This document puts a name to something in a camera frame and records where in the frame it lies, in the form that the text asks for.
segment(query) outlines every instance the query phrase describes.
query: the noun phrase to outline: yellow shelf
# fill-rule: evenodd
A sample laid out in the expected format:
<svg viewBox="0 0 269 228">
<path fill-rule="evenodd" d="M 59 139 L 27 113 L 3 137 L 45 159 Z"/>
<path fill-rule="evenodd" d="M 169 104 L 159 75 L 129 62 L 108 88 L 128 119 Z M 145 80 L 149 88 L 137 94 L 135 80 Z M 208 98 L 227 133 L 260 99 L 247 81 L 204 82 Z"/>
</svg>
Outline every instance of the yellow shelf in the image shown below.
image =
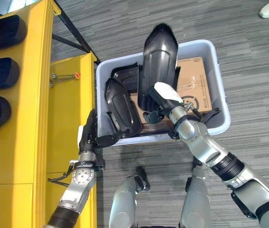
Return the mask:
<svg viewBox="0 0 269 228">
<path fill-rule="evenodd" d="M 77 130 L 85 125 L 90 110 L 94 108 L 93 54 L 64 59 L 51 64 L 50 71 L 57 75 L 74 72 L 80 80 L 54 84 L 49 91 L 47 178 L 61 176 L 69 161 L 78 158 Z M 65 187 L 46 184 L 46 218 L 50 218 Z M 77 228 L 96 228 L 96 186 L 90 192 Z"/>
<path fill-rule="evenodd" d="M 54 13 L 60 12 L 52 0 L 41 0 L 1 17 L 19 15 L 26 22 L 28 33 L 20 44 L 0 50 L 0 58 L 10 57 L 20 68 L 17 83 L 11 88 L 0 90 L 0 96 L 8 100 L 12 110 L 11 118 L 0 127 L 0 228 L 40 228 L 46 223 L 53 212 L 54 202 L 58 203 L 63 190 L 60 186 L 47 183 L 47 176 L 50 175 L 47 172 L 66 171 L 69 158 L 77 158 L 77 136 L 74 139 L 71 136 L 76 135 L 74 131 L 77 132 L 78 125 L 86 122 L 90 109 L 94 107 L 95 57 L 92 54 L 72 58 L 77 60 L 72 67 L 77 66 L 75 70 L 81 73 L 81 80 L 55 85 L 49 91 Z M 58 62 L 51 67 L 59 72 L 59 65 Z M 77 90 L 71 91 L 74 97 L 69 97 L 69 101 L 77 105 L 69 107 L 75 108 L 77 114 L 69 112 L 64 116 L 66 125 L 63 126 L 67 126 L 67 119 L 72 117 L 70 128 L 67 129 L 70 138 L 64 147 L 66 151 L 55 153 L 54 137 L 59 142 L 64 141 L 64 138 L 52 132 L 57 129 L 57 122 L 48 119 L 48 116 L 57 113 L 54 106 L 59 108 L 61 104 L 57 99 L 59 97 L 54 98 L 52 95 L 60 87 L 63 92 L 65 87 L 68 89 L 73 84 Z M 95 199 L 94 187 L 81 216 L 85 220 L 86 217 L 90 219 L 85 223 L 83 219 L 80 220 L 80 227 L 96 227 Z"/>
</svg>

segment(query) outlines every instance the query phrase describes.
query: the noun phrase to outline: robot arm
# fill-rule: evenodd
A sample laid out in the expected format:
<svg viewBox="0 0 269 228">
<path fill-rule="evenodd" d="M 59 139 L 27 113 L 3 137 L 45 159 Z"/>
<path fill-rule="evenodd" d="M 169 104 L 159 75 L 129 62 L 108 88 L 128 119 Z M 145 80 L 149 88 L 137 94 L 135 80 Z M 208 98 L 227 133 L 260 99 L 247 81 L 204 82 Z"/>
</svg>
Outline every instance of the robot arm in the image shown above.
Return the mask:
<svg viewBox="0 0 269 228">
<path fill-rule="evenodd" d="M 249 218 L 258 218 L 261 228 L 269 228 L 269 184 L 248 164 L 219 145 L 203 123 L 188 115 L 192 104 L 184 106 L 173 88 L 156 83 L 149 94 L 158 103 L 158 112 L 173 122 L 178 138 L 232 190 L 231 196 L 241 211 Z"/>
<path fill-rule="evenodd" d="M 44 228 L 73 228 L 78 216 L 84 209 L 89 192 L 96 183 L 96 173 L 105 169 L 105 161 L 96 159 L 96 148 L 99 147 L 96 139 L 96 112 L 92 110 L 85 126 L 78 130 L 78 160 L 71 160 L 67 174 L 61 178 L 49 180 L 67 188 L 60 199 L 58 206 Z M 73 171 L 71 183 L 58 182 Z"/>
</svg>

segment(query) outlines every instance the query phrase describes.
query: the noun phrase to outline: gray carpet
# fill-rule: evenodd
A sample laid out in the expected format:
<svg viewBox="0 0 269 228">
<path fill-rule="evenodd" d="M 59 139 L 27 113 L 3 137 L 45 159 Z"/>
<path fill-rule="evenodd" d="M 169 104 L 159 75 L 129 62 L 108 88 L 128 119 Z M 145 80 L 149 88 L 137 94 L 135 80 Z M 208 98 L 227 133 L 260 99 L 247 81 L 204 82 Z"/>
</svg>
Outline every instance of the gray carpet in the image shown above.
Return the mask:
<svg viewBox="0 0 269 228">
<path fill-rule="evenodd" d="M 269 181 L 269 19 L 259 10 L 267 0 L 59 0 L 101 60 L 143 50 L 155 24 L 169 24 L 178 42 L 208 39 L 217 50 L 231 126 L 215 138 Z M 54 33 L 75 39 L 55 20 Z M 52 59 L 82 54 L 53 41 Z M 108 227 L 112 196 L 119 183 L 143 165 L 151 190 L 138 196 L 139 225 L 177 226 L 191 154 L 181 142 L 120 146 L 103 150 L 106 171 L 98 177 L 98 227 Z M 230 191 L 206 170 L 211 225 L 259 227 L 246 218 Z"/>
</svg>

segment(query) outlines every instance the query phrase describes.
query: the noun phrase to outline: cardboard box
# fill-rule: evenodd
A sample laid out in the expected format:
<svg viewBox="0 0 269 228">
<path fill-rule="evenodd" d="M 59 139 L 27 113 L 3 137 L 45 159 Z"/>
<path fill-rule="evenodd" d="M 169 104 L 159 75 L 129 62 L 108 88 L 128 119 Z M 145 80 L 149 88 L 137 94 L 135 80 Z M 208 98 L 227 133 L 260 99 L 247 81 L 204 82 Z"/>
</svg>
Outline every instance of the cardboard box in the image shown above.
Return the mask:
<svg viewBox="0 0 269 228">
<path fill-rule="evenodd" d="M 177 92 L 184 103 L 192 102 L 200 113 L 211 111 L 211 97 L 203 59 L 196 57 L 178 60 L 177 66 L 181 67 Z"/>
</svg>

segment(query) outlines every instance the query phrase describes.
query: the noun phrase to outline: plastic bin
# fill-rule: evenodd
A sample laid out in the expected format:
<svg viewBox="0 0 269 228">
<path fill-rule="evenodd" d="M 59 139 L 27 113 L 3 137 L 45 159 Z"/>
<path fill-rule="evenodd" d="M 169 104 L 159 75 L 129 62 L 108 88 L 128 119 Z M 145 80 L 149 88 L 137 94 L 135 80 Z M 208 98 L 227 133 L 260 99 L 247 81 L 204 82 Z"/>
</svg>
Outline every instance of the plastic bin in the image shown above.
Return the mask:
<svg viewBox="0 0 269 228">
<path fill-rule="evenodd" d="M 217 60 L 215 46 L 208 40 L 195 40 L 179 44 L 178 59 L 202 57 L 207 82 L 210 89 L 211 103 L 213 108 L 220 108 L 221 112 L 212 118 L 207 124 L 211 135 L 225 132 L 231 123 L 231 116 L 225 101 L 225 92 L 222 84 L 219 63 Z M 102 62 L 96 69 L 97 86 L 97 113 L 98 113 L 98 136 L 112 134 L 114 126 L 107 115 L 108 107 L 105 100 L 105 82 L 110 77 L 111 71 L 116 67 L 123 67 L 138 62 L 143 63 L 143 52 L 110 59 Z M 170 140 L 168 134 L 154 134 L 125 138 L 119 140 L 115 145 L 126 145 L 134 143 L 149 143 Z"/>
</svg>

